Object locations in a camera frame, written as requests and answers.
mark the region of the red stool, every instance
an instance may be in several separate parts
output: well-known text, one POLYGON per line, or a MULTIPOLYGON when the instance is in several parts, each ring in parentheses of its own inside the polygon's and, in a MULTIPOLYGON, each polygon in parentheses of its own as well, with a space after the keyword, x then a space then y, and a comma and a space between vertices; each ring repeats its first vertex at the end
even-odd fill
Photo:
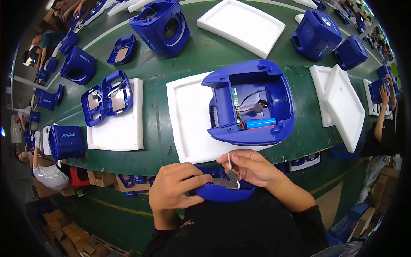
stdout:
POLYGON ((89 185, 88 174, 86 169, 70 167, 70 185, 74 187, 81 187, 89 185))

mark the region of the white stripe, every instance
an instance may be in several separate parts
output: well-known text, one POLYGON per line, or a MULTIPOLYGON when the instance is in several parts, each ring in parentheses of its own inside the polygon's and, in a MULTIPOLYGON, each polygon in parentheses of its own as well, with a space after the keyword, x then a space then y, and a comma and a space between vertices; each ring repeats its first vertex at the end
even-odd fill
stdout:
MULTIPOLYGON (((186 1, 181 1, 181 2, 180 2, 180 5, 187 5, 187 4, 193 4, 193 3, 199 3, 199 2, 209 2, 209 1, 210 1, 210 0, 186 0, 186 1)), ((280 2, 275 2, 275 1, 269 1, 269 0, 248 0, 248 1, 249 1, 249 2, 261 2, 261 3, 270 4, 270 5, 278 5, 278 6, 282 6, 282 7, 286 7, 286 8, 292 9, 292 10, 299 11, 299 12, 301 12, 301 13, 304 13, 304 12, 305 12, 305 10, 303 10, 303 9, 301 9, 301 8, 298 8, 298 7, 295 7, 295 6, 292 6, 292 5, 283 4, 283 3, 280 3, 280 2)), ((83 50, 86 50, 86 49, 89 48, 90 46, 94 45, 97 41, 99 41, 99 40, 102 39, 103 37, 107 36, 107 35, 110 34, 111 32, 115 31, 116 29, 119 29, 120 27, 122 27, 122 26, 124 26, 124 25, 127 25, 127 24, 129 23, 129 20, 130 20, 130 19, 127 19, 126 21, 124 21, 124 22, 122 22, 122 23, 120 23, 120 24, 112 27, 112 28, 109 29, 108 31, 104 32, 103 34, 101 34, 100 36, 98 36, 96 39, 94 39, 93 41, 91 41, 87 46, 85 46, 85 47, 83 48, 83 50)), ((348 36, 351 36, 349 33, 347 33, 345 30, 341 29, 340 27, 339 27, 339 30, 340 30, 341 32, 343 32, 344 34, 346 34, 346 35, 348 35, 348 36)), ((367 52, 368 52, 372 57, 374 57, 374 59, 375 59, 380 65, 382 65, 381 62, 380 62, 367 48, 365 48, 365 50, 367 50, 367 52)), ((56 79, 59 75, 60 75, 60 74, 57 74, 57 75, 53 78, 53 80, 48 84, 47 89, 50 87, 50 85, 55 81, 55 79, 56 79)))

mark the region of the black wire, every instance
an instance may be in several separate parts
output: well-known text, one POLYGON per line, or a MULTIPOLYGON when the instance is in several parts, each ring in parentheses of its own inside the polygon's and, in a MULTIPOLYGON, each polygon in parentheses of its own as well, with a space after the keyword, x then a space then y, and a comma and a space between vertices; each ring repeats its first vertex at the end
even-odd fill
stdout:
POLYGON ((241 104, 238 106, 238 108, 240 108, 240 106, 242 106, 242 105, 244 104, 244 102, 247 100, 247 98, 249 98, 250 96, 255 95, 255 94, 257 94, 257 93, 260 93, 260 92, 264 92, 264 91, 269 92, 270 95, 271 95, 271 92, 270 92, 268 89, 258 90, 258 91, 254 92, 254 93, 249 94, 246 98, 244 98, 244 100, 241 102, 241 104))

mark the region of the hand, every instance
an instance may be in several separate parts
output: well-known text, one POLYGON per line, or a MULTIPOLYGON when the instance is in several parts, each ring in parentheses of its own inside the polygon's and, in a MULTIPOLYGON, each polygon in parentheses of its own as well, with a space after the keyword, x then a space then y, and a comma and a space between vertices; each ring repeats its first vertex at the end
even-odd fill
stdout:
POLYGON ((388 82, 388 84, 390 85, 390 87, 394 87, 393 85, 393 79, 391 78, 391 76, 389 74, 386 75, 386 82, 388 82))
POLYGON ((73 17, 76 17, 80 14, 82 4, 79 4, 73 13, 73 17))
MULTIPOLYGON (((240 180, 258 187, 266 187, 273 179, 281 175, 274 165, 267 161, 261 154, 254 150, 233 150, 230 152, 232 169, 240 175, 240 180)), ((217 159, 226 173, 229 171, 227 154, 217 159)))
POLYGON ((185 193, 211 180, 211 175, 203 174, 189 162, 163 166, 148 193, 150 207, 153 211, 162 211, 202 203, 204 199, 198 195, 188 197, 185 193))
POLYGON ((381 85, 379 89, 381 99, 383 100, 383 105, 388 104, 388 100, 390 99, 390 93, 387 92, 387 89, 384 85, 381 85))
POLYGON ((69 16, 69 12, 64 12, 63 16, 61 16, 62 22, 66 22, 67 17, 69 16))

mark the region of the white plastic bag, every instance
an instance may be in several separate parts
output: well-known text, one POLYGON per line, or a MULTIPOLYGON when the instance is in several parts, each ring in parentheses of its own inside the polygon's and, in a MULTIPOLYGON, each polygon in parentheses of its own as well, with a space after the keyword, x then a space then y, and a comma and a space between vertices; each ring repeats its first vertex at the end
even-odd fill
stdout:
POLYGON ((33 174, 43 185, 54 190, 66 188, 70 181, 70 178, 62 173, 55 164, 49 167, 38 166, 37 168, 34 168, 33 165, 33 174))

